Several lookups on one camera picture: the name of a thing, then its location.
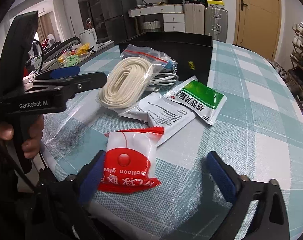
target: white drawer cabinet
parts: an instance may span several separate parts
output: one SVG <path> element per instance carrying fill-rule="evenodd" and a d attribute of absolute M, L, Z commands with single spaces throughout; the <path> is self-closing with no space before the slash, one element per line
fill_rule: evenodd
<path fill-rule="evenodd" d="M 185 15 L 183 13 L 164 14 L 165 23 L 184 23 Z"/>
<path fill-rule="evenodd" d="M 129 16 L 130 17 L 136 17 L 136 16 L 148 15 L 148 14 L 152 14 L 152 11 L 151 11 L 150 7 L 140 8 L 140 9 L 135 9 L 135 10 L 130 10 L 129 11 Z"/>
<path fill-rule="evenodd" d="M 185 32 L 184 23 L 164 23 L 165 32 Z"/>
<path fill-rule="evenodd" d="M 174 13 L 175 5 L 158 5 L 150 7 L 151 13 Z"/>
<path fill-rule="evenodd" d="M 176 13 L 182 12 L 182 5 L 175 5 L 175 12 Z"/>

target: human hand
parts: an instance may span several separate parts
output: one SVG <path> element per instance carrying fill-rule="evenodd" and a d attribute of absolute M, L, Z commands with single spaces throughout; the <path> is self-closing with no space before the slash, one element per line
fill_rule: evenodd
<path fill-rule="evenodd" d="M 30 139 L 24 141 L 22 144 L 22 150 L 24 151 L 25 158 L 32 159 L 34 158 L 39 150 L 41 139 L 43 137 L 44 129 L 44 116 L 40 114 L 38 119 L 33 123 L 29 130 Z M 14 129 L 11 124 L 6 122 L 0 122 L 0 139 L 9 141 L 13 138 Z"/>

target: electric kettle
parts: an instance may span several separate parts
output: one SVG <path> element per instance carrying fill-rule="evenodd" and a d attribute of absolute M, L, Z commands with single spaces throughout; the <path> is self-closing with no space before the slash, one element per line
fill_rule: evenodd
<path fill-rule="evenodd" d="M 90 44 L 90 48 L 94 46 L 92 50 L 97 50 L 97 35 L 95 29 L 88 29 L 81 33 L 79 33 L 79 38 L 81 39 L 81 43 L 84 45 L 85 43 Z"/>

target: refrigerator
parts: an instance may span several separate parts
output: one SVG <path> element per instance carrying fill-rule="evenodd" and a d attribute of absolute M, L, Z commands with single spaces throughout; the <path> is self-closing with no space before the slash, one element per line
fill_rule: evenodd
<path fill-rule="evenodd" d="M 109 39 L 118 44 L 136 35 L 134 19 L 128 10 L 137 7 L 136 0 L 100 0 Z"/>
<path fill-rule="evenodd" d="M 97 43 L 109 40 L 100 3 L 100 0 L 78 0 L 84 28 L 85 30 L 95 29 L 98 38 Z M 91 19 L 91 25 L 87 24 L 88 18 Z"/>

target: wooden door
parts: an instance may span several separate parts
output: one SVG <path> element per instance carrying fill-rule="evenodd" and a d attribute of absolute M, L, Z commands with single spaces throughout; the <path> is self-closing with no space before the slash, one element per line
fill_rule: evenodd
<path fill-rule="evenodd" d="M 273 59 L 280 31 L 280 0 L 238 0 L 237 45 Z"/>

